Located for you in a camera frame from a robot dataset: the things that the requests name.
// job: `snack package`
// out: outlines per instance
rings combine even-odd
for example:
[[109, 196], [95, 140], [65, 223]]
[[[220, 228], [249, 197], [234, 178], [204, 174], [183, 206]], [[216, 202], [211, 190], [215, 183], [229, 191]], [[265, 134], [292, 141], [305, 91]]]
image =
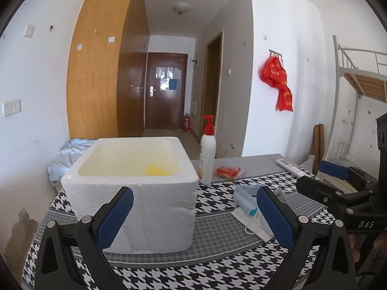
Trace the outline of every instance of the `snack package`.
[[222, 166], [215, 170], [215, 174], [225, 179], [237, 179], [243, 174], [243, 170], [238, 167]]

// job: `styrofoam box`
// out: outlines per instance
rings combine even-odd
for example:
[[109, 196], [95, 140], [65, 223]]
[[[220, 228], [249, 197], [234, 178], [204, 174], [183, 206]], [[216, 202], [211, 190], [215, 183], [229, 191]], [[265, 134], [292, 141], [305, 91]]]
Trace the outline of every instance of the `styrofoam box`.
[[192, 243], [198, 176], [176, 137], [99, 139], [61, 179], [80, 220], [122, 186], [134, 205], [112, 246], [119, 254], [172, 253]]

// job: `ceiling light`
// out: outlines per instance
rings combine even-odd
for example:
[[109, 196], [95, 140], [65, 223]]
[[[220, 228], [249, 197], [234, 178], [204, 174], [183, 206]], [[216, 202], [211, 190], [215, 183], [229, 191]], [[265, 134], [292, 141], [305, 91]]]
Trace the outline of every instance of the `ceiling light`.
[[179, 13], [179, 15], [188, 12], [191, 9], [191, 6], [185, 2], [177, 2], [173, 8], [175, 12]]

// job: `wooden door frame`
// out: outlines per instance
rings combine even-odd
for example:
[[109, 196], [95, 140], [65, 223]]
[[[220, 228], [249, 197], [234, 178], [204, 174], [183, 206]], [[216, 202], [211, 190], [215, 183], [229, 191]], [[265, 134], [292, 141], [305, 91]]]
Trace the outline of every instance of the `wooden door frame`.
[[[146, 108], [146, 101], [148, 96], [148, 84], [149, 84], [149, 77], [150, 77], [150, 68], [149, 68], [149, 58], [152, 56], [152, 54], [163, 54], [169, 57], [181, 57], [184, 59], [184, 70], [181, 72], [181, 90], [183, 92], [180, 102], [180, 108], [181, 108], [181, 128], [183, 128], [184, 123], [184, 104], [185, 104], [185, 84], [187, 79], [187, 64], [188, 64], [188, 54], [186, 53], [169, 53], [169, 52], [149, 52], [148, 53], [148, 59], [147, 59], [147, 71], [146, 71], [146, 81], [145, 81], [145, 108]], [[144, 116], [144, 128], [147, 130], [147, 123], [146, 123], [146, 115]]]
[[221, 38], [220, 40], [220, 71], [219, 71], [219, 89], [218, 89], [218, 95], [217, 95], [217, 105], [216, 105], [216, 115], [215, 115], [215, 136], [216, 136], [216, 129], [217, 129], [217, 123], [218, 123], [218, 114], [219, 114], [219, 102], [220, 102], [220, 88], [222, 83], [222, 69], [223, 69], [223, 43], [224, 43], [224, 31], [222, 30], [216, 37], [214, 37], [209, 43], [206, 45], [206, 56], [204, 59], [204, 73], [203, 73], [203, 88], [202, 88], [202, 107], [200, 110], [200, 126], [199, 126], [199, 139], [201, 138], [202, 133], [202, 127], [203, 127], [203, 108], [204, 108], [204, 88], [206, 85], [206, 76], [207, 76], [207, 68], [208, 68], [208, 47], [210, 44], [212, 44], [215, 40], [218, 38]]

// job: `wooden wardrobe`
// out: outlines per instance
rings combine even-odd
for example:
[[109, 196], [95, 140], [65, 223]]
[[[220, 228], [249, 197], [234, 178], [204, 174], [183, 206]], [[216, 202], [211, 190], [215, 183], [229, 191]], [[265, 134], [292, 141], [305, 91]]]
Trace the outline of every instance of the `wooden wardrobe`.
[[144, 0], [85, 0], [67, 71], [70, 138], [141, 136], [149, 28]]

